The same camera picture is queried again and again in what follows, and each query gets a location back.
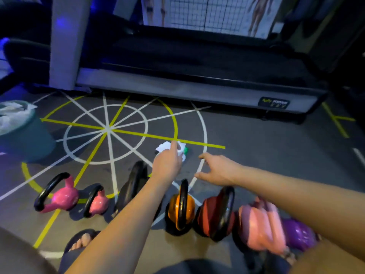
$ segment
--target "finger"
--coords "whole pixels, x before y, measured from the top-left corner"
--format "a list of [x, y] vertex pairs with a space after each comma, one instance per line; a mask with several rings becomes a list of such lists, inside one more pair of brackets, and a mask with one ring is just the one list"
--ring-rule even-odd
[[176, 140], [171, 141], [170, 150], [177, 153], [177, 142], [176, 142]]
[[200, 180], [209, 181], [210, 173], [198, 172], [194, 174], [194, 177]]
[[200, 159], [207, 160], [207, 159], [209, 159], [211, 156], [212, 156], [211, 154], [209, 154], [208, 152], [205, 152], [205, 153], [203, 153], [203, 154], [199, 155], [199, 158], [200, 158]]

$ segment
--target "black kettlebell handle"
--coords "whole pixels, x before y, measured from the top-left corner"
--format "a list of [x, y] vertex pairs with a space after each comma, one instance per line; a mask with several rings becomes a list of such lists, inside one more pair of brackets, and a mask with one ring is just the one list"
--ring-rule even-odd
[[123, 185], [118, 195], [118, 200], [115, 205], [115, 210], [120, 212], [137, 193], [146, 184], [147, 177], [147, 165], [143, 161], [137, 161], [132, 167], [128, 181]]
[[223, 187], [218, 195], [221, 199], [219, 207], [219, 221], [211, 238], [213, 241], [221, 241], [227, 235], [227, 229], [231, 218], [234, 203], [234, 188], [231, 186]]
[[34, 201], [34, 209], [38, 212], [41, 212], [44, 210], [44, 202], [47, 199], [48, 195], [51, 193], [51, 191], [56, 187], [57, 184], [60, 183], [60, 181], [65, 180], [69, 178], [71, 175], [67, 172], [62, 172], [58, 174], [56, 177], [54, 177], [42, 190], [42, 192], [38, 195], [38, 197]]
[[102, 191], [104, 187], [99, 184], [96, 187], [93, 188], [93, 190], [90, 192], [89, 198], [86, 201], [85, 208], [84, 208], [84, 217], [90, 218], [92, 215], [90, 213], [90, 207], [92, 202], [94, 201], [95, 197], [98, 195], [99, 191]]
[[182, 180], [180, 186], [179, 212], [177, 214], [177, 227], [179, 230], [184, 229], [186, 225], [186, 210], [188, 207], [188, 188], [189, 188], [188, 180], [187, 179]]

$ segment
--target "purple kettlebell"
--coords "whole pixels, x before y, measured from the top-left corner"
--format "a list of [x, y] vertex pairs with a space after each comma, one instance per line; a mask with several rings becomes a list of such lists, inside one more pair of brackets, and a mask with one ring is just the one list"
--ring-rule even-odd
[[292, 218], [282, 218], [281, 223], [288, 247], [305, 251], [316, 245], [316, 236], [307, 225]]

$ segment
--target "crumpled paper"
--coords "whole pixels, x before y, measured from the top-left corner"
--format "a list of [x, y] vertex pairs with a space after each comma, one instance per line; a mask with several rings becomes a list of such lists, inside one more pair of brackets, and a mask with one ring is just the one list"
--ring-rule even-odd
[[[184, 153], [184, 149], [185, 149], [186, 143], [181, 143], [180, 141], [178, 141], [177, 144], [178, 144], [178, 146], [180, 146], [180, 149], [178, 147], [177, 155], [180, 156], [181, 154]], [[156, 148], [156, 151], [158, 151], [160, 153], [163, 150], [170, 149], [170, 148], [171, 148], [171, 142], [165, 141], [164, 143], [160, 144]], [[185, 161], [185, 159], [186, 159], [186, 156], [185, 156], [185, 154], [183, 154], [182, 155], [182, 160]]]
[[4, 107], [0, 108], [0, 135], [11, 132], [23, 125], [36, 105], [28, 104], [25, 106], [16, 102], [2, 102]]

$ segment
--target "hand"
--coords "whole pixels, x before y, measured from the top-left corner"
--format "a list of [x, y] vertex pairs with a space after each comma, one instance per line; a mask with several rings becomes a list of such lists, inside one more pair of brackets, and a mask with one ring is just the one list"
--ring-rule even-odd
[[198, 172], [195, 173], [194, 177], [218, 186], [231, 186], [235, 184], [236, 177], [240, 175], [240, 169], [242, 168], [240, 164], [225, 156], [215, 156], [209, 153], [203, 153], [199, 158], [205, 159], [210, 167], [210, 172]]
[[171, 142], [171, 148], [158, 154], [152, 165], [151, 177], [158, 181], [171, 183], [179, 173], [183, 155], [177, 155], [177, 142]]

